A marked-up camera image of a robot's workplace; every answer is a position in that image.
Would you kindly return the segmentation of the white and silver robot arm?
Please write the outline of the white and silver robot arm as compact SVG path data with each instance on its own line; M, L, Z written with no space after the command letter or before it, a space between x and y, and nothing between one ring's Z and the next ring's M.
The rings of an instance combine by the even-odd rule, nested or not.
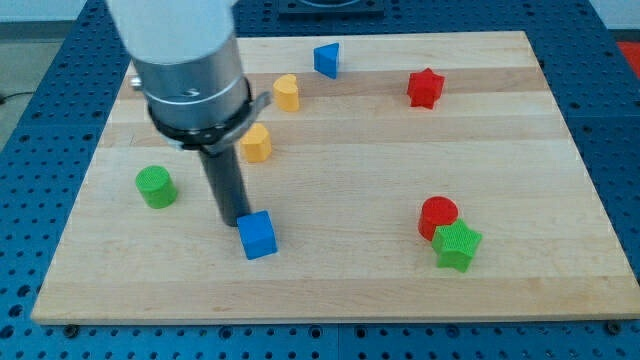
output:
M271 102L243 71L233 0L107 0L156 129L185 150L233 146Z

